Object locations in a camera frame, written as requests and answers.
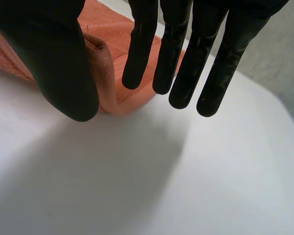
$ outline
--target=white surface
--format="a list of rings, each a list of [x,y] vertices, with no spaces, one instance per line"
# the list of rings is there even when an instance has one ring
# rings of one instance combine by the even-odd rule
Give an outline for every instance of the white surface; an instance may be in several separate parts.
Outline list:
[[[239,73],[198,115],[212,62],[185,110],[87,123],[0,72],[0,235],[294,235],[294,122]]]

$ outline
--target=orange towel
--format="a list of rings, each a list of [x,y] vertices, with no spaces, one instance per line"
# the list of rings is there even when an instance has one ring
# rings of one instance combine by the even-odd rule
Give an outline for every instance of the orange towel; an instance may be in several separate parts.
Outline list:
[[[155,95],[152,90],[152,79],[160,39],[155,37],[153,41],[141,85],[135,90],[128,90],[122,85],[122,74],[134,23],[95,0],[86,0],[78,21],[84,33],[91,72],[98,89],[99,110],[123,116],[148,102]],[[28,69],[1,35],[0,69],[33,81]]]

